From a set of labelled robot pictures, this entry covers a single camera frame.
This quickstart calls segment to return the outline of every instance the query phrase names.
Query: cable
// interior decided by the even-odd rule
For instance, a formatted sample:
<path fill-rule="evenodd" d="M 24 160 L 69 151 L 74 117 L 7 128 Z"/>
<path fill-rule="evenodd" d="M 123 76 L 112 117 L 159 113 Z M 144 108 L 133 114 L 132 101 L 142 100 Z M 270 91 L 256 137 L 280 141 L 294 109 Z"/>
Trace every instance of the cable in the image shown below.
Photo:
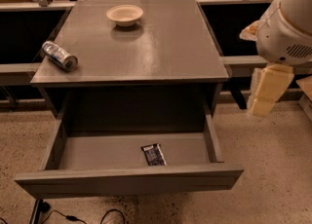
<path fill-rule="evenodd" d="M 108 212 L 105 213 L 105 215 L 101 218 L 100 220 L 100 223 L 99 224 L 102 224 L 103 220 L 106 218 L 106 216 L 110 213 L 110 212 L 119 212 L 121 217 L 123 218 L 123 223 L 125 224 L 126 223 L 126 218 L 124 216 L 124 214 L 118 210 L 118 209 L 110 209 Z"/>
<path fill-rule="evenodd" d="M 83 220 L 81 220 L 81 219 L 78 219 L 76 216 L 65 215 L 65 214 L 63 214 L 63 213 L 61 213 L 61 212 L 59 212 L 59 211 L 57 211 L 57 210 L 51 211 L 51 212 L 49 213 L 48 217 L 47 217 L 43 222 L 41 222 L 41 224 L 44 224 L 44 223 L 50 218 L 50 216 L 51 216 L 51 214 L 52 214 L 53 212 L 58 213 L 59 215 L 65 217 L 65 218 L 66 218 L 67 220 L 69 220 L 69 221 L 80 221 L 80 222 L 82 222 L 82 223 L 84 223 L 84 224 L 87 224 L 85 221 L 83 221 Z"/>
<path fill-rule="evenodd" d="M 3 219 L 3 218 L 1 218 L 1 217 L 0 217 L 0 220 L 1 220 L 4 224 L 8 224 L 8 222 L 6 222 L 6 220 Z"/>

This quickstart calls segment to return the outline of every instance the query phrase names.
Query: table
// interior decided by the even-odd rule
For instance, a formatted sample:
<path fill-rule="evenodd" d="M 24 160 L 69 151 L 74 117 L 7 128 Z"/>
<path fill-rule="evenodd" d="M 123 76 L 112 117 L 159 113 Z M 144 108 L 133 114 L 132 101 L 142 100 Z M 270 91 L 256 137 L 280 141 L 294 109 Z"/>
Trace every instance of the table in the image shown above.
<path fill-rule="evenodd" d="M 133 4 L 130 29 L 105 13 Z M 16 182 L 35 199 L 230 189 L 243 169 L 223 162 L 212 115 L 228 79 L 195 0 L 78 1 L 56 42 L 79 59 L 47 58 L 31 83 L 56 116 L 39 171 Z M 160 143 L 167 166 L 140 147 Z"/>

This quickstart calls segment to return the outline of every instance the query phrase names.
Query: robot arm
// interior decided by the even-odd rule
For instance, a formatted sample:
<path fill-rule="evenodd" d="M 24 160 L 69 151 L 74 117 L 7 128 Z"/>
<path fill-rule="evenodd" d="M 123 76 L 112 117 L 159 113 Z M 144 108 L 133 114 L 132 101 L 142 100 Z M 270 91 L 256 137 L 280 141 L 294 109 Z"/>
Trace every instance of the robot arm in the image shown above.
<path fill-rule="evenodd" d="M 256 48 L 270 62 L 296 65 L 312 58 L 312 0 L 275 0 L 258 22 Z"/>

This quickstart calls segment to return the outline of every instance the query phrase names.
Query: speckled floor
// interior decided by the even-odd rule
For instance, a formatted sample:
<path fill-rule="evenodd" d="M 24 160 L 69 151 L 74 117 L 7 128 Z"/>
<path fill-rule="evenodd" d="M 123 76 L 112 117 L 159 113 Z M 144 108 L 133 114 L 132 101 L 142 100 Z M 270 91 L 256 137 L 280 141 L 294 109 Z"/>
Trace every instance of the speckled floor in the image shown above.
<path fill-rule="evenodd" d="M 13 179 L 39 168 L 53 122 L 49 111 L 0 112 L 0 217 L 9 224 L 29 223 L 34 200 Z M 225 162 L 245 168 L 230 191 L 48 202 L 88 224 L 111 208 L 136 224 L 312 223 L 312 123 L 297 103 L 278 103 L 261 120 L 220 104 L 214 122 Z M 71 222 L 53 213 L 45 223 Z M 105 223 L 122 222 L 112 213 Z"/>

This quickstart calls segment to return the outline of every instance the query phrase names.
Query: can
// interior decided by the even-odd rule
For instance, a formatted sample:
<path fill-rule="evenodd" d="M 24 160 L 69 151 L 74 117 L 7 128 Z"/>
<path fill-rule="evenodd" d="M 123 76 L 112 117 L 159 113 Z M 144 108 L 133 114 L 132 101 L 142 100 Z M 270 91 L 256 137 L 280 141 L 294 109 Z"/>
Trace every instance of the can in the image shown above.
<path fill-rule="evenodd" d="M 61 48 L 53 41 L 46 41 L 42 45 L 42 50 L 48 58 L 65 71 L 72 71 L 77 67 L 78 58 Z"/>

